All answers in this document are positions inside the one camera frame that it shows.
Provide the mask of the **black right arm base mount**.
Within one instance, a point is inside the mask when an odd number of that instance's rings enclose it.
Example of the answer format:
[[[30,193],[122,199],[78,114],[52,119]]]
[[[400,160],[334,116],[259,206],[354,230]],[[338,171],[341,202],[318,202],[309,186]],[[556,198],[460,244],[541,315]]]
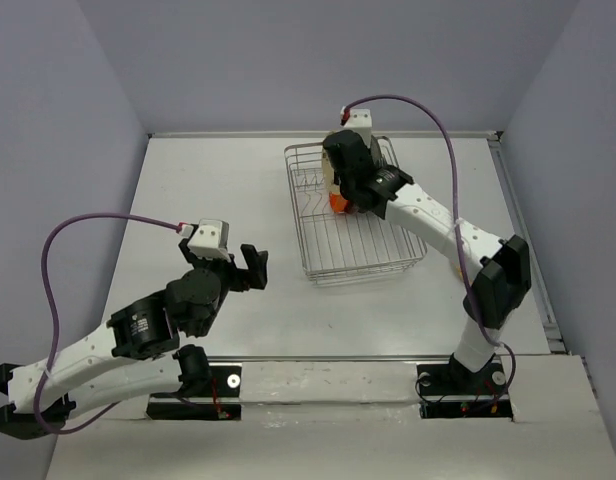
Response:
[[[449,360],[417,366],[415,393],[423,419],[513,419],[503,365],[492,355],[477,372],[453,356]]]

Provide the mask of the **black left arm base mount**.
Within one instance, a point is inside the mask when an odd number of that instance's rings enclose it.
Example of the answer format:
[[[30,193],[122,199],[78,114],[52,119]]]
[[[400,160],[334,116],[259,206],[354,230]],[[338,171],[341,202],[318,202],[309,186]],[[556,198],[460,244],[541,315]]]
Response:
[[[169,421],[239,421],[242,365],[212,363],[213,379],[199,396],[178,399],[174,394],[159,393],[149,397],[146,416],[151,420]]]

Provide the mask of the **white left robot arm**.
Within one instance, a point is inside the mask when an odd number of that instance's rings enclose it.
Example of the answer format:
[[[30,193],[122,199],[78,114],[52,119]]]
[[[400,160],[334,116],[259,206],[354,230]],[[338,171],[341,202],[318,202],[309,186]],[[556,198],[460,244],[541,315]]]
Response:
[[[221,381],[204,349],[181,339],[206,336],[229,293],[265,289],[268,254],[244,244],[240,268],[232,255],[198,258],[180,249],[192,268],[164,289],[112,314],[51,361],[0,365],[8,398],[0,433],[19,440],[66,434],[68,420],[143,395],[217,395]]]

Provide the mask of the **cream floral plate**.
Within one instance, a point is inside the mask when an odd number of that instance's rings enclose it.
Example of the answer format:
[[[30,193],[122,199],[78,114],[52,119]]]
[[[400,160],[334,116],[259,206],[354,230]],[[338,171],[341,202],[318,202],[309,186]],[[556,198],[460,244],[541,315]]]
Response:
[[[321,167],[324,187],[329,194],[338,195],[340,191],[339,186],[335,182],[335,171],[330,163],[329,155],[325,149],[322,150]]]

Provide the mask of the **orange plate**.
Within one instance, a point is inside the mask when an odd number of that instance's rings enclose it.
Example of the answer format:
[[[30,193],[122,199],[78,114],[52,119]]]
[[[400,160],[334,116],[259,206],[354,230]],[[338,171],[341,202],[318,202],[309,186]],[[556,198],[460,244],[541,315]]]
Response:
[[[349,201],[341,195],[330,194],[329,205],[334,213],[341,214],[347,211]]]

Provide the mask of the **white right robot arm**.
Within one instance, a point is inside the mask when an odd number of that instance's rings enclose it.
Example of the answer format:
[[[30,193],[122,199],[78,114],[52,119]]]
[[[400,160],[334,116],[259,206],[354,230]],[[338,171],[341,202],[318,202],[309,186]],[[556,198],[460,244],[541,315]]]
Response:
[[[448,379],[458,391],[474,390],[484,381],[484,367],[500,346],[508,317],[531,289],[528,243],[518,235],[505,240],[465,221],[457,214],[457,193],[448,210],[409,174],[376,162],[352,130],[328,135],[322,146],[344,199],[417,235],[460,268],[468,320],[450,357]]]

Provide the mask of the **grey deer pattern plate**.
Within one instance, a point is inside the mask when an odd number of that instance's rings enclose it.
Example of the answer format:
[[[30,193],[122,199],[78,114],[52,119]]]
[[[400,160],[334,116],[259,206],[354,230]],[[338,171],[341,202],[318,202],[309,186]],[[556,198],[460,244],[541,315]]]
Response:
[[[387,165],[387,160],[383,154],[383,151],[379,144],[379,140],[374,135],[371,136],[370,154],[371,154],[373,163],[377,168],[383,168]]]

